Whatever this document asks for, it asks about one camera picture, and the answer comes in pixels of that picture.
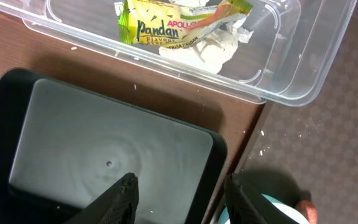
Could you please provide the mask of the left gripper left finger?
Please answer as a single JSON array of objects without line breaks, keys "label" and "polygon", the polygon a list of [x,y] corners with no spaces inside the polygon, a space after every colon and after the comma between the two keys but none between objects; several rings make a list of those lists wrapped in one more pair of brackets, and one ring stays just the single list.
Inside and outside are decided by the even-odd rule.
[{"label": "left gripper left finger", "polygon": [[139,181],[129,172],[64,224],[134,224],[138,204]]}]

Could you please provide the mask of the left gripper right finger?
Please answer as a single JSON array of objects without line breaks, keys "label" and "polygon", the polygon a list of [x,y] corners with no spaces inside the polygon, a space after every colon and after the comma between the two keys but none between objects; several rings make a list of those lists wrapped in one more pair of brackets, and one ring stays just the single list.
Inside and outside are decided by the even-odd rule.
[{"label": "left gripper right finger", "polygon": [[239,174],[226,177],[224,196],[231,224],[296,224]]}]

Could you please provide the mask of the white tissue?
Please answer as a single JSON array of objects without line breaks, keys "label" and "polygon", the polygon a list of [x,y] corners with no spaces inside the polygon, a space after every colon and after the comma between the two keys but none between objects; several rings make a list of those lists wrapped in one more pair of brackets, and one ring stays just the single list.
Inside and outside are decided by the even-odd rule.
[{"label": "white tissue", "polygon": [[[209,6],[206,1],[168,1],[166,3],[188,7]],[[239,43],[247,43],[252,37],[252,33],[242,26],[246,19],[247,17],[236,22],[223,24],[207,38],[190,48],[168,49],[156,45],[158,53],[164,58],[210,73],[218,73],[223,64],[232,58]]]}]

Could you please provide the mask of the green pandan snack wrapper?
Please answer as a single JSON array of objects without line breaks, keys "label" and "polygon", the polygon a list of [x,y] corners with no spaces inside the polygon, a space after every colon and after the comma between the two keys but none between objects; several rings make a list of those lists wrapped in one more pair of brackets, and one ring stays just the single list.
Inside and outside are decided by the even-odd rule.
[{"label": "green pandan snack wrapper", "polygon": [[246,18],[253,5],[245,0],[221,1],[208,7],[126,0],[116,2],[114,8],[122,43],[186,49],[207,38],[223,24]]}]

